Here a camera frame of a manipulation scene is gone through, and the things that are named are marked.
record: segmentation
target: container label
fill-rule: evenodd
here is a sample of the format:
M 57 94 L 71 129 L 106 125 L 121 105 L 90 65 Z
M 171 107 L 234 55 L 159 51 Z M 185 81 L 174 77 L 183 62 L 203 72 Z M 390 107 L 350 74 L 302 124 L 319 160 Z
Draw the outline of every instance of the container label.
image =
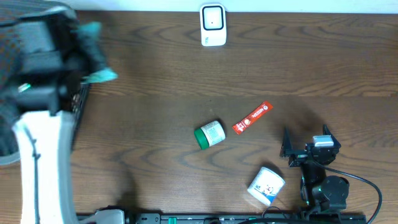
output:
M 218 121 L 213 121 L 201 127 L 203 133 L 209 142 L 209 147 L 221 142 L 225 139 L 225 133 L 223 127 Z
M 242 134 L 242 132 L 246 130 L 246 128 L 256 122 L 262 115 L 266 114 L 271 109 L 272 105 L 268 103 L 268 101 L 265 101 L 242 121 L 232 126 L 232 128 L 234 129 L 236 134 Z

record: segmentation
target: red stick packet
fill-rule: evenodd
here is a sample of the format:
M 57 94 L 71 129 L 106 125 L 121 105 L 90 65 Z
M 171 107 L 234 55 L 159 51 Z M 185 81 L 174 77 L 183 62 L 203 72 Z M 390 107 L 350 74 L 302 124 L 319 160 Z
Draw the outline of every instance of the red stick packet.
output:
M 246 130 L 246 128 L 250 127 L 250 125 L 256 122 L 262 115 L 266 114 L 272 108 L 273 106 L 268 103 L 268 101 L 265 101 L 242 121 L 232 126 L 232 128 L 234 129 L 236 134 L 242 134 L 242 132 Z

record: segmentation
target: wood grain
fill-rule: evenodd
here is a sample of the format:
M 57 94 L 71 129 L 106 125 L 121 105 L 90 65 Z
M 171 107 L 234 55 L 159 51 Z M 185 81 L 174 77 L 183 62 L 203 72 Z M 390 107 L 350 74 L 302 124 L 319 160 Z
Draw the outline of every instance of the wood grain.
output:
M 246 189 L 261 166 L 286 186 L 273 205 L 303 205 L 300 169 L 279 158 L 282 130 L 303 147 L 327 124 L 343 146 L 331 167 L 377 184 L 375 223 L 398 218 L 398 16 L 228 13 L 225 46 L 200 44 L 197 13 L 80 12 L 103 23 L 116 81 L 93 86 L 72 154 L 76 210 L 260 213 Z M 237 136 L 264 100 L 274 109 Z M 227 139 L 199 150 L 193 130 L 222 121 Z M 1 167 L 0 220 L 21 213 L 19 165 Z M 347 212 L 369 218 L 377 194 L 349 179 Z

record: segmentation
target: pill bottle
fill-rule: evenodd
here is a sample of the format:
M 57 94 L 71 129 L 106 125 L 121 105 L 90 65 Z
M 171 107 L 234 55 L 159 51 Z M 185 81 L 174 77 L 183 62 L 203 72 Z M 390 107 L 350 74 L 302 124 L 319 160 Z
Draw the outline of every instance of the pill bottle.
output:
M 196 129 L 193 133 L 202 150 L 214 146 L 225 139 L 224 129 L 218 121 L 210 122 Z

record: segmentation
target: cable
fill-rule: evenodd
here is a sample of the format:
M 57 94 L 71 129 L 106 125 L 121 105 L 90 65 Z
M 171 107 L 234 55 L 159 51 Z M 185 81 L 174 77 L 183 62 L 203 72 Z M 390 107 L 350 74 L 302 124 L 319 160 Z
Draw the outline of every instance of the cable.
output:
M 336 224 L 330 222 L 313 222 L 306 220 L 295 220 L 295 219 L 286 219 L 286 218 L 257 218 L 253 220 L 246 220 L 244 222 L 238 224 L 255 224 L 255 223 L 290 223 L 290 224 Z
M 321 167 L 321 168 L 324 168 L 325 170 L 332 171 L 332 172 L 335 172 L 335 173 L 337 173 L 337 174 L 346 175 L 346 176 L 348 176 L 348 177 L 352 177 L 352 178 L 354 178 L 354 179 L 357 179 L 357 180 L 360 180 L 360 181 L 362 181 L 362 182 L 365 182 L 365 183 L 369 184 L 370 186 L 372 186 L 372 187 L 374 187 L 374 188 L 376 189 L 377 194 L 379 195 L 379 203 L 377 204 L 376 210 L 374 211 L 372 217 L 368 220 L 368 222 L 367 222 L 366 224 L 372 223 L 373 220 L 375 219 L 375 217 L 377 216 L 377 214 L 379 213 L 380 208 L 381 208 L 381 203 L 382 203 L 382 201 L 383 201 L 383 195 L 382 195 L 382 193 L 381 193 L 379 187 L 378 187 L 376 184 L 374 184 L 374 183 L 372 183 L 372 182 L 370 182 L 370 181 L 368 181 L 368 180 L 366 180 L 366 179 L 364 179 L 364 178 L 362 178 L 362 177 L 358 177 L 357 175 L 349 174 L 349 173 L 346 173 L 346 172 L 343 172 L 343 171 L 340 171 L 340 170 L 335 170 L 335 169 L 326 167 L 326 166 L 324 166 L 324 165 L 321 165 L 321 164 L 318 163 L 317 161 L 314 161 L 314 163 L 315 163 L 316 166 Z
M 276 209 L 278 209 L 278 210 L 281 212 L 281 214 L 287 219 L 286 215 L 282 212 L 282 210 L 281 210 L 280 208 L 276 207 L 276 206 L 270 206 L 270 207 L 268 207 L 267 209 L 265 209 L 264 212 L 263 212 L 262 215 L 261 215 L 262 218 L 265 218 L 265 215 L 267 214 L 267 212 L 268 212 L 268 210 L 269 210 L 270 208 L 276 208 Z

